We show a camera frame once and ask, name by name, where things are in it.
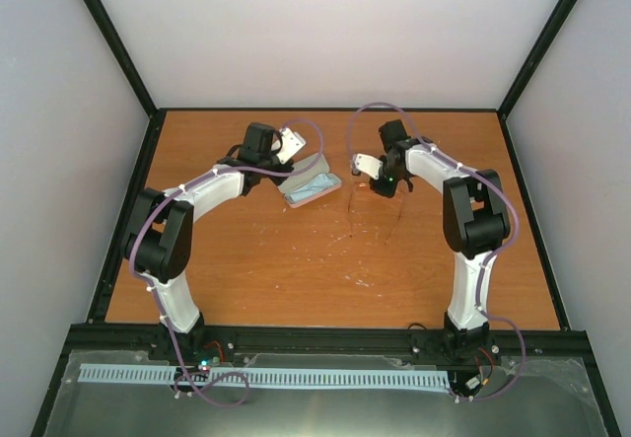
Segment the pink glasses case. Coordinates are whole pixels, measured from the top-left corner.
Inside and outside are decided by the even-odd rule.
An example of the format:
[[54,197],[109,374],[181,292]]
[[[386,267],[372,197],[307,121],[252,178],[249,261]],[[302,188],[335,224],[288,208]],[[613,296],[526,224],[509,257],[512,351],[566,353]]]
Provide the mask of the pink glasses case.
[[[309,182],[312,178],[314,178],[315,176],[319,175],[319,174],[329,174],[329,176],[331,177],[331,179],[333,181],[335,181],[335,186],[332,186],[330,188],[328,188],[327,190],[309,198],[306,200],[303,200],[299,203],[289,203],[286,200],[285,195],[295,189],[297,189],[298,187],[301,187],[302,185],[305,185],[307,182]],[[287,205],[291,208],[298,208],[302,205],[305,205],[307,203],[310,203],[324,195],[327,195],[337,189],[339,189],[342,185],[342,180],[340,177],[338,177],[336,174],[334,174],[331,170],[330,170],[330,166],[328,164],[328,162],[326,161],[324,155],[321,155],[319,157],[319,159],[312,165],[312,167],[305,171],[302,174],[296,175],[296,176],[292,176],[289,178],[286,178],[285,181],[283,183],[281,183],[278,186],[278,190],[281,192],[281,194],[283,195],[285,202],[287,203]]]

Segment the brown transparent sunglasses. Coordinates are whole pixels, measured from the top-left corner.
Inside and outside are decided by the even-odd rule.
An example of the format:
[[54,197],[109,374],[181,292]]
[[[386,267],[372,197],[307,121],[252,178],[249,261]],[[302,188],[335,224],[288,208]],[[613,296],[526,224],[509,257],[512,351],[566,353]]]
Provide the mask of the brown transparent sunglasses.
[[368,182],[354,183],[348,201],[351,236],[386,245],[402,217],[406,198],[401,189],[394,197],[384,197],[373,192]]

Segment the light blue cleaning cloth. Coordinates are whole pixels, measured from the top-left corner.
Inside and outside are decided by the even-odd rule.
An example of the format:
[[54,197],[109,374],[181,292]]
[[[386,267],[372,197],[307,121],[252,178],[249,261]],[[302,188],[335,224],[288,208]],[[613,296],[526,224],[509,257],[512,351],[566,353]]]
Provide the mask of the light blue cleaning cloth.
[[319,174],[305,185],[287,193],[285,197],[289,203],[299,203],[327,190],[332,186],[335,186],[335,181],[331,179],[329,174]]

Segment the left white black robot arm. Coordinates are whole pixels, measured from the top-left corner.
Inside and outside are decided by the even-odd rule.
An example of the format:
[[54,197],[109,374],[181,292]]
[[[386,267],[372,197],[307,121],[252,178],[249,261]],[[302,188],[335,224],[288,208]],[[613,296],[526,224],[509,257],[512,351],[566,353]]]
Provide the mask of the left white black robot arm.
[[281,184],[293,172],[292,157],[305,141],[283,127],[252,123],[242,143],[208,171],[165,190],[149,187],[134,203],[121,244],[132,275],[145,282],[159,310],[159,322],[172,331],[170,347],[183,360],[205,348],[203,314],[195,305],[185,270],[194,223],[222,203],[246,195],[261,180]]

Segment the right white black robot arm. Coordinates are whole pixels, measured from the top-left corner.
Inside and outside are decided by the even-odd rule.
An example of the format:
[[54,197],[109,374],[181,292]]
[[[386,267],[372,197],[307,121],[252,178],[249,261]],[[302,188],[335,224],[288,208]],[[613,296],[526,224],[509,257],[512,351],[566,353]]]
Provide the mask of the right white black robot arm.
[[392,198],[398,184],[419,178],[442,195],[443,234],[454,253],[452,299],[445,312],[443,351],[452,360],[484,345],[489,335],[488,289],[497,251],[511,234],[509,208],[494,170],[475,171],[426,138],[407,134],[401,120],[379,128],[385,153],[357,154],[354,167],[373,192]]

